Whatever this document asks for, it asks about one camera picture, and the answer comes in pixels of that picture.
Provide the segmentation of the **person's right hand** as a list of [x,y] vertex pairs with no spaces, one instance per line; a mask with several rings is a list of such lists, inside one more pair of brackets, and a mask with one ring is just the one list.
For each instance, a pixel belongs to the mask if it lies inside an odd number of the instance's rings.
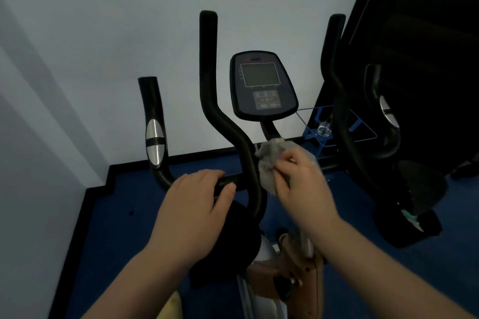
[[336,228],[339,214],[322,171],[312,163],[312,176],[297,190],[277,190],[278,198],[296,224],[319,241]]

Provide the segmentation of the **person's left hand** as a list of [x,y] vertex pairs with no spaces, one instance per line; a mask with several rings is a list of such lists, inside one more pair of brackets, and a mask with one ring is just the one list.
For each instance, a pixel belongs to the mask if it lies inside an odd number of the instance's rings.
[[201,170],[178,178],[165,195],[151,236],[191,240],[201,245],[205,258],[217,242],[226,219],[226,215],[213,213],[217,199],[214,189],[223,176],[223,171]]

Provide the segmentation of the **grey cleaning cloth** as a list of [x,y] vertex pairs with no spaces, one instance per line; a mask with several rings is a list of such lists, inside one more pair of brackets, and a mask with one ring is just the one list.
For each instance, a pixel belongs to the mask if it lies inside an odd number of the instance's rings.
[[305,150],[303,147],[294,141],[286,141],[283,138],[274,138],[260,145],[255,151],[255,156],[258,158],[258,170],[260,177],[260,185],[269,194],[278,197],[277,189],[274,180],[275,165],[282,154],[294,148],[300,148],[307,156],[307,158],[320,169],[320,165],[316,157]]

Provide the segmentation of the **black fixed bike handlebar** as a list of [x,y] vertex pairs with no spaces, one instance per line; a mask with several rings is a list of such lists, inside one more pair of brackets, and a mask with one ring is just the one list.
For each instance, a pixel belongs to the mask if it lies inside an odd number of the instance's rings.
[[171,185],[175,181],[175,177],[171,174],[169,168],[169,153],[168,153],[168,144],[164,126],[164,114],[163,114],[163,107],[162,101],[160,97],[160,91],[158,86],[157,77],[149,76],[149,77],[141,77],[138,79],[141,98],[143,101],[144,111],[145,111],[145,118],[146,118],[146,126],[150,119],[156,119],[160,122],[163,127],[163,131],[165,134],[166,139],[166,150],[164,159],[159,166],[153,166],[149,159],[148,163],[155,177],[156,181],[158,182],[159,186],[167,191]]

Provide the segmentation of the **person's right forearm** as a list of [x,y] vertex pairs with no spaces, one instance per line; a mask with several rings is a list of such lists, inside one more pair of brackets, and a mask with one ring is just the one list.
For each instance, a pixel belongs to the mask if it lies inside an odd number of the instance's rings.
[[310,237],[378,318],[477,319],[338,217]]

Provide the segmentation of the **person's left forearm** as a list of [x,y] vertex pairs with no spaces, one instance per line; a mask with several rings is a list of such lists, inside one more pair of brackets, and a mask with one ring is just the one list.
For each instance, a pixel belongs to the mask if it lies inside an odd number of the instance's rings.
[[81,319],[155,319],[204,256],[191,240],[152,235]]

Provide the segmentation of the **blue stand with glass top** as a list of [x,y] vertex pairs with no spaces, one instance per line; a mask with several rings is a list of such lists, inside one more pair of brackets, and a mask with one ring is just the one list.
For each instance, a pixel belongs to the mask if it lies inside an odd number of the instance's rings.
[[[304,124],[302,137],[307,142],[307,149],[317,158],[332,156],[336,152],[337,144],[333,132],[328,138],[318,136],[319,123],[333,113],[333,105],[323,105],[312,108],[302,108],[296,111],[296,116]],[[364,143],[378,138],[371,129],[355,112],[350,111],[347,127],[355,143]]]

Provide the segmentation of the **black bike saddle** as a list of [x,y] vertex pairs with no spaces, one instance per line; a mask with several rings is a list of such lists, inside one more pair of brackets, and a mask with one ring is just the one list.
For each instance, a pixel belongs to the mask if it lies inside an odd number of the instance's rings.
[[242,274],[256,258],[261,233],[247,208],[233,201],[212,251],[189,271],[190,285],[223,283]]

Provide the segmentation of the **clear glass bottle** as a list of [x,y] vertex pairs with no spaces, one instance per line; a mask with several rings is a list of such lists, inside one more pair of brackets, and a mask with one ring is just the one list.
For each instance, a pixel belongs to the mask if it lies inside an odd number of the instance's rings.
[[319,123],[317,134],[322,138],[328,138],[332,134],[332,116],[331,113],[325,121]]

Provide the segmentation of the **black bike display console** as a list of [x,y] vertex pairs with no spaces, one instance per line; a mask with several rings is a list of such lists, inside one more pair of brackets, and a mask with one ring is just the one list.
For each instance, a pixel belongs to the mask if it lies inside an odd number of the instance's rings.
[[298,110],[290,77],[278,55],[250,50],[232,56],[230,88],[233,111],[245,121],[276,121]]

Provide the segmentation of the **silver pulse sensor pad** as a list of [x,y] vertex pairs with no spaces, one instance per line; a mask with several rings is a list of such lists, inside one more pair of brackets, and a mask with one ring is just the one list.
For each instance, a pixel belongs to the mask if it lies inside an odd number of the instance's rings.
[[400,129],[399,123],[383,95],[380,96],[379,103],[380,103],[381,112],[386,118],[386,120],[388,121],[388,123],[395,129],[399,130]]
[[146,150],[150,163],[153,166],[161,165],[165,150],[166,139],[163,127],[156,119],[150,119],[146,127]]

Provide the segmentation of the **black adjustment knob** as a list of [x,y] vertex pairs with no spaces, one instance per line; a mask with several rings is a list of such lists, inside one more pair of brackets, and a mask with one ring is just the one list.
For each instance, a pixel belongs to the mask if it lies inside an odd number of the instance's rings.
[[297,288],[301,286],[301,281],[292,273],[289,276],[275,275],[272,281],[280,300],[283,302],[291,299]]

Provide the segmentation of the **yellow object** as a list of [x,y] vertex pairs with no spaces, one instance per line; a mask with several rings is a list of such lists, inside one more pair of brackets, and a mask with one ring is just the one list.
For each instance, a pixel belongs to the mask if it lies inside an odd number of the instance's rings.
[[156,319],[183,319],[182,301],[178,291],[170,296]]

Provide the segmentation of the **large black gym machine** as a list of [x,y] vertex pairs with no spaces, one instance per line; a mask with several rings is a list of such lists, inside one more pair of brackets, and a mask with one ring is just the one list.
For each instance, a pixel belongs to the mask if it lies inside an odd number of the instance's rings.
[[356,0],[337,62],[351,93],[367,65],[381,66],[404,157],[479,176],[479,0]]

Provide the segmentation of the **black console post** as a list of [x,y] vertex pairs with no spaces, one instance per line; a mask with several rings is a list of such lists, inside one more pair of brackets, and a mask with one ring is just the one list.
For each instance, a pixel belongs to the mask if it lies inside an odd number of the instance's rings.
[[262,119],[260,121],[260,126],[262,129],[262,132],[265,136],[266,141],[271,141],[271,140],[276,140],[276,139],[282,139],[282,136],[276,129],[274,122],[270,119]]

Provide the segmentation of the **orange and white bike frame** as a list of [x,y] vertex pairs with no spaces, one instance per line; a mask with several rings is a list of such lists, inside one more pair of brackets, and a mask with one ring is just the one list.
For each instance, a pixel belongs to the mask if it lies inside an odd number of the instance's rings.
[[[322,319],[324,259],[302,231],[277,231],[277,246],[261,236],[253,263],[237,276],[245,319]],[[280,300],[273,277],[292,273],[301,286],[286,302]]]

